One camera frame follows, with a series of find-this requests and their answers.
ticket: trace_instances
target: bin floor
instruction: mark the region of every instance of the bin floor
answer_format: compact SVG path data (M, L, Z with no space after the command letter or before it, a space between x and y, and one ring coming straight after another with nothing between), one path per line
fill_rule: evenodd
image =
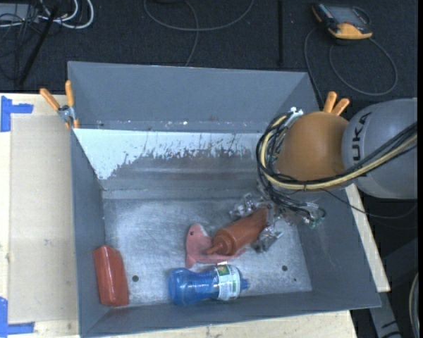
M121 252L130 305L168 303L170 270L185 267L189 227L200 223L210 237L231 223L234 199L104 199L106 243ZM252 248L229 261L250 281L241 296L312 290L295 226L278 223L283 236L266 253ZM196 263L191 270L209 265Z

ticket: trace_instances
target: bottle label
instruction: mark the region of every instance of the bottle label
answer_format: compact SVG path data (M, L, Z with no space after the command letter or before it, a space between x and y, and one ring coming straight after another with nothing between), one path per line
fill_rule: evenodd
M240 272L232 265L218 265L215 267L219 278L218 299L228 301L240 295Z

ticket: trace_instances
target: pink object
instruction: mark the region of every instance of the pink object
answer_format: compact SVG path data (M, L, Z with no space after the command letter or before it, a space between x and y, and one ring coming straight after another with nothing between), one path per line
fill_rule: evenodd
M211 237L205 232L199 223L194 223L188 230L186 237L186 260L185 266L190 269L196 262L206 264L217 264L234 259L245 252L246 249L237 251L232 256L222 254L207 254L205 251L213 246Z

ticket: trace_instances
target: wooden table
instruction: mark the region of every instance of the wooden table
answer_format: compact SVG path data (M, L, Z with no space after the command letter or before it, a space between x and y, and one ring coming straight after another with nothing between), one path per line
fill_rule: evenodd
M12 114L11 131L0 132L0 296L8 322L35 322L31 337L77 336L75 249L69 133L38 94L0 94L34 106ZM55 98L66 104L64 95ZM354 185L353 206L363 209ZM380 292L390 290L365 214L353 209ZM132 337L356 337L349 311L257 320Z

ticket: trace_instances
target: brown bottle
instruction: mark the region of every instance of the brown bottle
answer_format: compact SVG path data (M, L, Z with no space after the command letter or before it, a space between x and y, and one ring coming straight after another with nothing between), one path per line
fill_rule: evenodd
M221 228L214 235L213 246L207 249L206 253L232 256L244 246L255 242L267 226L267 213L268 208L260 208L247 217Z

